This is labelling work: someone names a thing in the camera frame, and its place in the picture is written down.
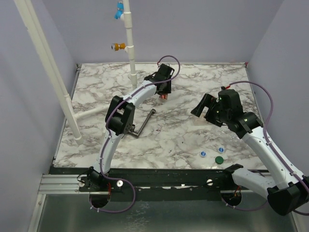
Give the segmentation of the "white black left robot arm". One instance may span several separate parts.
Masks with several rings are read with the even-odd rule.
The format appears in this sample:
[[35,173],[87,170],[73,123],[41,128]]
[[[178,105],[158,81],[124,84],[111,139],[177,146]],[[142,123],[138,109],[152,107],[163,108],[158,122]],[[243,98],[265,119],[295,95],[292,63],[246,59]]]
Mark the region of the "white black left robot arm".
[[87,179],[95,190],[106,188],[106,174],[110,171],[113,155],[120,140],[133,126],[136,107],[155,94],[169,94],[174,72],[172,67],[161,64],[156,72],[145,77],[132,92],[123,97],[112,98],[105,118],[106,131],[97,162],[86,172]]

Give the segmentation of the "clear plastic bottle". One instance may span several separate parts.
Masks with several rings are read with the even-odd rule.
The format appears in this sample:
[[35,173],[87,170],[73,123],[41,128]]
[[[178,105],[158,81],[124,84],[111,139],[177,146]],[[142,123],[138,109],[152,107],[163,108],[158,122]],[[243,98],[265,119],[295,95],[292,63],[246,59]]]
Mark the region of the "clear plastic bottle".
[[237,137],[234,132],[230,131],[227,127],[219,128],[216,133],[216,141],[226,149],[228,146],[243,147],[246,145],[239,137]]

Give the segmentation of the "clear bottle green white label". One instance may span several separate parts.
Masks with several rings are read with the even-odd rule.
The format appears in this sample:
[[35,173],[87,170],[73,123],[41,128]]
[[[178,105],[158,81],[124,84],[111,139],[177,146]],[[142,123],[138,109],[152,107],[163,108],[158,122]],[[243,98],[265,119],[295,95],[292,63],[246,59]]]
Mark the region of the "clear bottle green white label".
[[205,126],[207,124],[208,124],[208,122],[206,121],[206,119],[204,117],[195,117],[194,120],[193,120],[194,126]]

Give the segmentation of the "clear bottle red label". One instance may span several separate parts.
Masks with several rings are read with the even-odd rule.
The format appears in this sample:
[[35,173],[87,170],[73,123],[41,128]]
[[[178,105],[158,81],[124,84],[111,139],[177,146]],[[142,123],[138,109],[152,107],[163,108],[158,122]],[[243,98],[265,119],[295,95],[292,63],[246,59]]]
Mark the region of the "clear bottle red label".
[[159,95],[159,100],[161,102],[166,102],[168,100],[168,94],[161,94],[161,95]]

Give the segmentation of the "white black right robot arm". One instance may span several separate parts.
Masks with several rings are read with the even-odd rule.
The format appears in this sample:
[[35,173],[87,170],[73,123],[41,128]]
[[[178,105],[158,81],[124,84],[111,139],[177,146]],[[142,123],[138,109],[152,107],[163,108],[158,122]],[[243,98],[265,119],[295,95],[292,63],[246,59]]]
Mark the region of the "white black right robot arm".
[[223,89],[218,97],[205,94],[191,111],[199,117],[207,107],[205,120],[215,126],[223,124],[243,140],[259,157],[270,177],[255,174],[242,165],[226,168],[222,177],[227,189],[242,186],[265,198],[271,208],[285,216],[309,201],[309,178],[296,168],[271,140],[266,126],[253,112],[244,112],[239,94],[233,89]]

